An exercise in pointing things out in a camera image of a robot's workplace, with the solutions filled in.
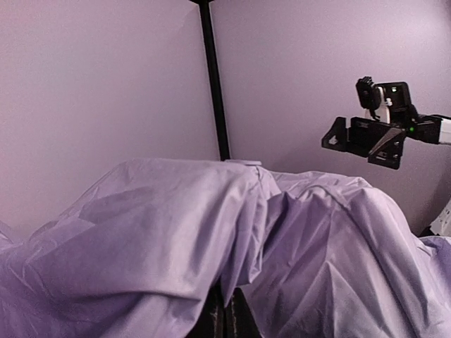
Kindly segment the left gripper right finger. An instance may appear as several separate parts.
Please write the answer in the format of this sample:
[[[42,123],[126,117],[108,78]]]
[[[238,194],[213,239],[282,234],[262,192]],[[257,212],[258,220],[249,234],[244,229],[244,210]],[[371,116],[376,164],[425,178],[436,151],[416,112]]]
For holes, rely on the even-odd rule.
[[[225,307],[225,337],[262,338],[241,288],[235,288]]]

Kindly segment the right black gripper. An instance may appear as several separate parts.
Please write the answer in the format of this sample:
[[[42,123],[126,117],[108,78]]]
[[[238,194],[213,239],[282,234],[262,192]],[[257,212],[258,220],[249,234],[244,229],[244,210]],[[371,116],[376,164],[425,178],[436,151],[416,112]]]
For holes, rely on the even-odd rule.
[[[347,120],[337,117],[322,137],[321,146],[330,150],[346,150],[363,157],[368,163],[398,170],[403,153],[405,130],[365,118]]]

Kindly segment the lavender folding umbrella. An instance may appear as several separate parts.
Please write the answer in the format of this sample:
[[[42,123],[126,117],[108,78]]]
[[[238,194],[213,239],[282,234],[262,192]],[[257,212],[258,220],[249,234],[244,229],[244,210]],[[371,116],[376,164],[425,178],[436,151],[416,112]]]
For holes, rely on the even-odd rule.
[[[186,337],[215,286],[262,337],[450,336],[450,239],[360,177],[135,159],[10,233],[2,337]]]

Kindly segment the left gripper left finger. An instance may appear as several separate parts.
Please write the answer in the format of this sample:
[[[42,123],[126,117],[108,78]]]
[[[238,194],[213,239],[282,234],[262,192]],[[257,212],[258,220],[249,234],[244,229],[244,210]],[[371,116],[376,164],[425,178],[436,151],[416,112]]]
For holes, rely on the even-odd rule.
[[[219,285],[209,290],[202,312],[190,331],[190,338],[225,337],[224,303]]]

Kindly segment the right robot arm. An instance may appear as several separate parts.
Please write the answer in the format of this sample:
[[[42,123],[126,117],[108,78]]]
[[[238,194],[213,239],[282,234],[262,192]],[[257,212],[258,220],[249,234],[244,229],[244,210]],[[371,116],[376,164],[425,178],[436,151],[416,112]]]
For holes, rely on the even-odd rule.
[[[450,118],[418,113],[406,82],[375,83],[366,76],[358,79],[356,90],[364,117],[353,117],[350,124],[346,118],[337,117],[321,139],[323,148],[397,170],[406,138],[450,144]]]

